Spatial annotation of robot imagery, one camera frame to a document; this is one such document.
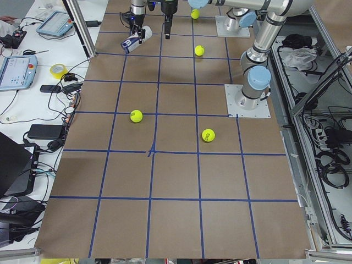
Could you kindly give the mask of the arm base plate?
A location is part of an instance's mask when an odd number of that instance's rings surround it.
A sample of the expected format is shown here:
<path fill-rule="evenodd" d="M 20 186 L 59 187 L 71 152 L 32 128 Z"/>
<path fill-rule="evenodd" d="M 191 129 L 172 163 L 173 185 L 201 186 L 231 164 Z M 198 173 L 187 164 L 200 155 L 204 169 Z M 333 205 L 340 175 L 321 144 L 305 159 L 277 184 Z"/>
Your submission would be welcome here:
<path fill-rule="evenodd" d="M 267 100 L 260 98 L 249 99 L 242 93 L 242 85 L 225 84 L 225 97 L 228 116 L 231 118 L 270 118 Z"/>
<path fill-rule="evenodd" d="M 250 38 L 249 25 L 241 25 L 240 19 L 217 15 L 215 21 L 218 37 Z"/>

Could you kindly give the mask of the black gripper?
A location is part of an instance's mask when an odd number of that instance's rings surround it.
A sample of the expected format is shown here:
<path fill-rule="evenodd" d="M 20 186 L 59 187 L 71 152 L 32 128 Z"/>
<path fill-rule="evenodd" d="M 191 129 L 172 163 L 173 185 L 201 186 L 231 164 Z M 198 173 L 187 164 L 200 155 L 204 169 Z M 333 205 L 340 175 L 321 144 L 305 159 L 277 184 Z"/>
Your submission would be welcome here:
<path fill-rule="evenodd" d="M 136 15 L 131 11 L 127 11 L 122 14 L 122 21 L 128 24 L 131 36 L 138 34 L 139 44 L 142 44 L 145 39 L 145 29 L 142 27 L 144 15 Z"/>
<path fill-rule="evenodd" d="M 172 18 L 177 12 L 177 0 L 161 0 L 161 11 L 164 14 L 164 34 L 167 40 L 171 37 Z"/>

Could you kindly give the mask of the tennis ball near arm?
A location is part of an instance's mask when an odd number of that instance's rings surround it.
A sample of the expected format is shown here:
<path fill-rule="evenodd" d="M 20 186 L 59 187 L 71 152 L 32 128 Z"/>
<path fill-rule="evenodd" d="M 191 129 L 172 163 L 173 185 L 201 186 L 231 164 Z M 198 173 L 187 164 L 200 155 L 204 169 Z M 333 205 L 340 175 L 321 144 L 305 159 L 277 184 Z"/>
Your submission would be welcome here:
<path fill-rule="evenodd" d="M 141 122 L 143 119 L 143 113 L 142 111 L 138 110 L 138 109 L 135 109 L 133 111 L 130 112 L 130 120 L 133 122 L 133 123 L 139 123 Z"/>

